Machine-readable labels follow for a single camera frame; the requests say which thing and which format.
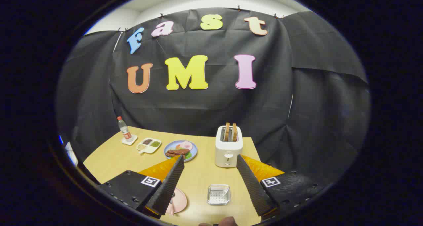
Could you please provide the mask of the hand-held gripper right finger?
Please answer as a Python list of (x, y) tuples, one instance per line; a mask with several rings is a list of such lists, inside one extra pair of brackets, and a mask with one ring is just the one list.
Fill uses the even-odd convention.
[(297, 171), (283, 172), (237, 155), (237, 170), (260, 217), (286, 217), (312, 201), (326, 185)]

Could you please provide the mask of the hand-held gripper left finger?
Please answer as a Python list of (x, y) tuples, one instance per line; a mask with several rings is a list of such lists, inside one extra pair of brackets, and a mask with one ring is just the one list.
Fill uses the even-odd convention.
[(165, 215), (183, 170), (180, 155), (139, 173), (126, 170), (99, 188), (123, 205), (159, 219)]

